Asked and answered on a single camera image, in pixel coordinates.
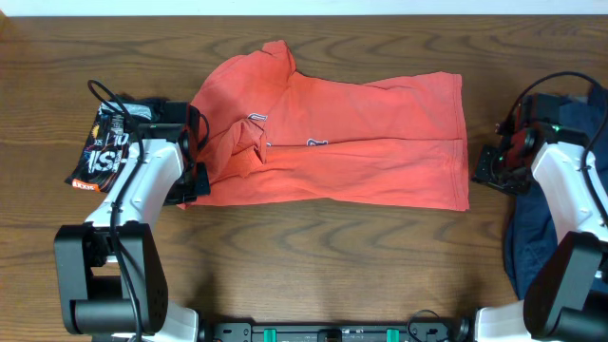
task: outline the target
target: navy blue cloth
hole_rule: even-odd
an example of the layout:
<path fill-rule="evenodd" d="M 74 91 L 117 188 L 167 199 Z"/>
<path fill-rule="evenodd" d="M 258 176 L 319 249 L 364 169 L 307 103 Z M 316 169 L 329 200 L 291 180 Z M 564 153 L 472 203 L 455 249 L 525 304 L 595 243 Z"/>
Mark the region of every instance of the navy blue cloth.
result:
<path fill-rule="evenodd" d="M 601 91 L 592 91 L 587 103 L 564 98 L 560 123 L 587 133 L 596 133 L 603 117 Z M 608 132 L 602 132 L 593 150 L 602 184 L 608 184 Z M 516 199 L 515 214 L 504 239 L 504 267 L 519 299 L 523 299 L 544 263 L 558 247 L 555 224 L 541 187 L 534 183 L 529 193 Z M 594 290 L 608 292 L 596 279 Z"/>

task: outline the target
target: orange t-shirt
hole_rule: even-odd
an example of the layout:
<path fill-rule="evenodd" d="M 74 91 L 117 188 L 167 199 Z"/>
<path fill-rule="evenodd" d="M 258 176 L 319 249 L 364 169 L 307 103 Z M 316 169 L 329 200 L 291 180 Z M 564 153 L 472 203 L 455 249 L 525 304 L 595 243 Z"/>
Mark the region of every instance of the orange t-shirt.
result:
<path fill-rule="evenodd" d="M 211 195 L 194 204 L 330 198 L 466 210 L 461 86 L 444 72 L 365 85 L 307 77 L 282 41 L 231 58 L 192 102 L 210 123 L 199 162 Z"/>

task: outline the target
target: green connector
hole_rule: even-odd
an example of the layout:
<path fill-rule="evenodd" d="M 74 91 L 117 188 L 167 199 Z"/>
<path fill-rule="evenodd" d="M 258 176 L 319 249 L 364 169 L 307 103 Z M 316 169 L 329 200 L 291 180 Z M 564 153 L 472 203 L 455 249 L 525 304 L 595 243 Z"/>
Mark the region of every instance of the green connector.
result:
<path fill-rule="evenodd" d="M 399 342 L 399 331 L 396 329 L 387 329 L 387 342 Z"/>
<path fill-rule="evenodd" d="M 276 342 L 276 330 L 265 329 L 264 330 L 264 342 Z"/>

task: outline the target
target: wood grain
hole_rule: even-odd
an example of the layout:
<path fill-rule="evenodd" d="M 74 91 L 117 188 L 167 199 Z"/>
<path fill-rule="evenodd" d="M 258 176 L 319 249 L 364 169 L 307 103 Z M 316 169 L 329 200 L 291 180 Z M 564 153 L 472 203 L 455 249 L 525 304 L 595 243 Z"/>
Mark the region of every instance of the wood grain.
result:
<path fill-rule="evenodd" d="M 0 10 L 0 37 L 2 37 L 2 29 L 4 29 L 4 23 L 7 21 L 7 16 L 3 11 Z"/>
<path fill-rule="evenodd" d="M 0 40 L 0 339 L 86 340 L 62 325 L 52 254 L 59 226 L 103 198 L 63 184 L 98 105 L 86 80 L 189 100 L 220 63 L 276 39 L 299 70 L 330 80 L 462 74 L 469 164 L 537 78 L 574 69 L 608 83 L 606 17 L 12 18 Z M 331 200 L 170 207 L 155 240 L 171 298 L 212 317 L 453 315 L 515 299 L 501 244 L 509 199 L 471 184 L 470 203 L 467 213 Z"/>

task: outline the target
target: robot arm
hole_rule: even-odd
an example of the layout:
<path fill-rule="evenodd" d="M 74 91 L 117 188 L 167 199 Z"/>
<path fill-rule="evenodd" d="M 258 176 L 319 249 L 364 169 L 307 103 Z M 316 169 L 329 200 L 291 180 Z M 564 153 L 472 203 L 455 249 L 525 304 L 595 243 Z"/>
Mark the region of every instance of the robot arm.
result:
<path fill-rule="evenodd" d="M 94 340 L 128 339 L 134 335 L 130 295 L 123 274 L 96 276 L 92 270 L 117 261 L 122 253 L 140 309 L 147 341 L 196 342 L 199 316 L 168 300 L 161 261 L 152 238 L 165 204 L 177 204 L 208 194 L 198 153 L 198 111 L 188 103 L 167 102 L 158 123 L 139 124 L 142 164 L 125 188 L 114 221 L 122 251 L 113 249 L 108 228 L 112 203 L 128 183 L 141 155 L 137 143 L 109 194 L 82 225 L 63 226 L 55 238 L 55 258 L 62 316 L 70 333 L 90 334 Z"/>
<path fill-rule="evenodd" d="M 608 296 L 591 291 L 591 286 L 596 277 L 606 281 L 608 228 L 581 172 L 586 137 L 560 125 L 559 98 L 554 96 L 526 99 L 517 118 L 499 125 L 501 147 L 484 147 L 473 180 L 517 194 L 527 190 L 533 177 L 547 199 L 560 245 L 523 301 L 477 312 L 475 339 L 606 340 Z M 608 198 L 591 152 L 586 165 L 606 207 Z"/>

